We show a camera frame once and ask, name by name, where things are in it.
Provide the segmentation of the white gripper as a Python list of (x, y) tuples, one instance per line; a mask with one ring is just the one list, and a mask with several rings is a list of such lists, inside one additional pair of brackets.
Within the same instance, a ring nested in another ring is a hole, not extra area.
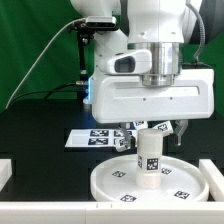
[(214, 71), (183, 69), (168, 87), (146, 87), (140, 76), (103, 75), (91, 82), (92, 115), (99, 123), (120, 123), (122, 150), (132, 147), (129, 123), (176, 120), (176, 145), (188, 127), (182, 119), (208, 118), (214, 111)]

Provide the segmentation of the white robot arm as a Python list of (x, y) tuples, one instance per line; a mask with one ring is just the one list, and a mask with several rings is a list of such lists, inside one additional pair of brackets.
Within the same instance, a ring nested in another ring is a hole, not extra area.
[(214, 111), (214, 72), (180, 62), (180, 45), (200, 28), (204, 0), (71, 0), (95, 30), (95, 70), (88, 102), (100, 123), (208, 118)]

